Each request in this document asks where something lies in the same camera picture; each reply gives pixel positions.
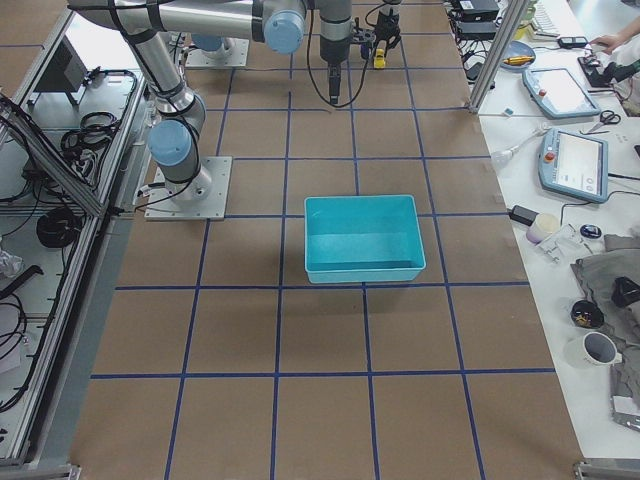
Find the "person hand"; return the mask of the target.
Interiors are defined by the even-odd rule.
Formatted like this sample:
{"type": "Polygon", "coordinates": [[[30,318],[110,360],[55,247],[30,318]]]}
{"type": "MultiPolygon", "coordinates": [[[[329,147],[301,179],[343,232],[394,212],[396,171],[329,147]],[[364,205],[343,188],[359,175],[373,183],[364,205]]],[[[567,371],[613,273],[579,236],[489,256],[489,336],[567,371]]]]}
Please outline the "person hand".
{"type": "Polygon", "coordinates": [[[618,34],[602,35],[589,42],[593,52],[610,55],[615,49],[623,45],[626,40],[618,34]]]}

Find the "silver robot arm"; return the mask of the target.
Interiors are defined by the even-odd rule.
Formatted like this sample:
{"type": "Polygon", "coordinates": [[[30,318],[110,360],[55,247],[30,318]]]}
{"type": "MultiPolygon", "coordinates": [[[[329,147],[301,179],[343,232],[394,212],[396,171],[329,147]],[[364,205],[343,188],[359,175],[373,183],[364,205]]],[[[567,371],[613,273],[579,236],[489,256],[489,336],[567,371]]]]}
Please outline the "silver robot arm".
{"type": "Polygon", "coordinates": [[[329,88],[324,101],[334,108],[341,105],[341,67],[351,46],[373,52],[381,41],[394,48],[401,39],[396,1],[381,3],[370,29],[353,19],[349,1],[70,1],[67,6],[91,23],[119,32],[156,96],[159,113],[182,120],[204,110],[195,106],[195,95],[161,37],[164,32],[252,40],[289,55],[310,44],[318,24],[329,88]]]}
{"type": "Polygon", "coordinates": [[[320,19],[320,57],[327,65],[327,103],[339,108],[342,64],[353,39],[350,1],[198,1],[195,17],[205,34],[249,36],[280,54],[295,52],[306,21],[320,19]]]}

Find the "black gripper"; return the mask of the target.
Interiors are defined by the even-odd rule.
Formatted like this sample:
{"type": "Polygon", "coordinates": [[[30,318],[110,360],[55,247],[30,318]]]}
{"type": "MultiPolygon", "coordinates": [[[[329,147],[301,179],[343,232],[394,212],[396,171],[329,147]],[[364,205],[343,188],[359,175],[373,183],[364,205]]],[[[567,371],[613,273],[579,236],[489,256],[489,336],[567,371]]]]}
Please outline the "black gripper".
{"type": "Polygon", "coordinates": [[[388,49],[394,49],[401,41],[399,26],[399,4],[385,4],[378,11],[375,24],[376,40],[372,45],[372,54],[381,55],[382,41],[388,41],[388,49]]]}
{"type": "Polygon", "coordinates": [[[341,91],[341,75],[342,67],[341,63],[337,61],[327,62],[327,80],[328,80],[328,93],[330,94],[330,104],[337,105],[339,101],[339,94],[341,91]]]}

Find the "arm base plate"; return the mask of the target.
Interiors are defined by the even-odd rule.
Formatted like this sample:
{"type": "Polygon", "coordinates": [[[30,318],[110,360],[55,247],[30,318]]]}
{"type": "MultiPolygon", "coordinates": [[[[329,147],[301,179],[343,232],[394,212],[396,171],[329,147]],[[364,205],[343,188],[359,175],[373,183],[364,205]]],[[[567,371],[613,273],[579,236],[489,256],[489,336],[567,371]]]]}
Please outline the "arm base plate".
{"type": "Polygon", "coordinates": [[[181,190],[169,183],[150,192],[150,207],[144,217],[149,221],[222,220],[225,217],[230,184],[232,158],[206,156],[200,158],[201,170],[190,186],[175,197],[165,200],[181,190]]]}
{"type": "Polygon", "coordinates": [[[249,41],[225,38],[216,51],[194,46],[189,50],[185,67],[191,70],[244,68],[247,64],[249,41]]]}

